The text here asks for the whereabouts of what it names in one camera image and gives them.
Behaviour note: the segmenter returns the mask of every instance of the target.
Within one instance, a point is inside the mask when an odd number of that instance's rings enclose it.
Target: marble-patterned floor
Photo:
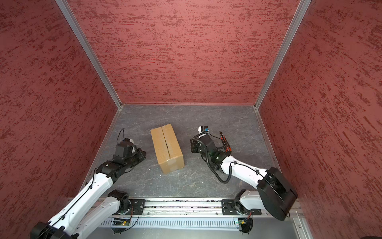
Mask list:
[[[150,133],[151,129],[166,124],[172,124],[185,160],[184,168],[169,174],[160,170]],[[133,139],[147,155],[104,195],[118,189],[128,192],[131,197],[234,197],[241,189],[252,190],[250,185],[235,177],[227,184],[220,183],[200,154],[191,153],[189,140],[198,134],[197,128],[201,125],[207,125],[215,136],[222,131],[232,148],[232,156],[238,160],[266,169],[272,166],[255,112],[250,106],[125,105],[95,165],[112,159],[117,135],[123,127],[125,137]]]

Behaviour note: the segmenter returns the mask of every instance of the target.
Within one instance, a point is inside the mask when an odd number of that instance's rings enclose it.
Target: box flap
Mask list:
[[[155,154],[157,155],[158,163],[162,164],[167,162],[167,160],[170,159],[170,155],[167,149],[162,127],[152,129],[151,137],[154,143]]]
[[[168,153],[170,159],[182,156],[182,151],[180,150],[178,140],[176,139],[175,132],[171,124],[162,126],[163,135],[166,140]]]

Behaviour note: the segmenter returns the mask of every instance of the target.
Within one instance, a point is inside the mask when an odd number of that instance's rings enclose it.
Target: gray floor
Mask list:
[[[161,172],[150,133],[151,129],[166,124],[172,124],[185,160],[184,168],[169,174]],[[117,135],[123,127],[125,137],[133,139],[147,156],[130,173],[121,176],[105,195],[118,189],[128,192],[131,197],[234,197],[241,189],[252,190],[250,185],[235,177],[227,184],[220,183],[200,154],[191,153],[189,139],[198,134],[197,128],[201,125],[209,126],[215,136],[222,131],[232,148],[232,156],[238,160],[256,167],[272,166],[255,112],[250,106],[125,105],[95,165],[112,159]]]
[[[239,231],[220,231],[220,230],[192,230],[192,229],[163,229],[163,228],[132,228],[121,234],[117,233],[113,235],[110,228],[97,228],[89,235],[89,239],[101,239],[101,238],[134,238],[134,239],[146,239],[146,238],[189,238],[189,239],[297,239],[297,232],[295,225],[290,220],[279,221],[275,218],[254,218],[254,225],[252,230],[247,233],[241,233]]]

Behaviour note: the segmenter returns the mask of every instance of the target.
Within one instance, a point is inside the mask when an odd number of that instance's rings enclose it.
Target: brown cardboard box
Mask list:
[[[151,137],[163,173],[167,174],[185,166],[183,154],[171,124],[152,129]]]

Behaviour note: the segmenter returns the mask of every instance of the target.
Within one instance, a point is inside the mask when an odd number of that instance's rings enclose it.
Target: red panel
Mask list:
[[[315,239],[382,236],[381,10],[313,1],[261,105]]]
[[[2,1],[0,18],[0,235],[29,238],[77,194],[116,107],[54,1]]]
[[[123,103],[253,104],[299,0],[69,0]]]

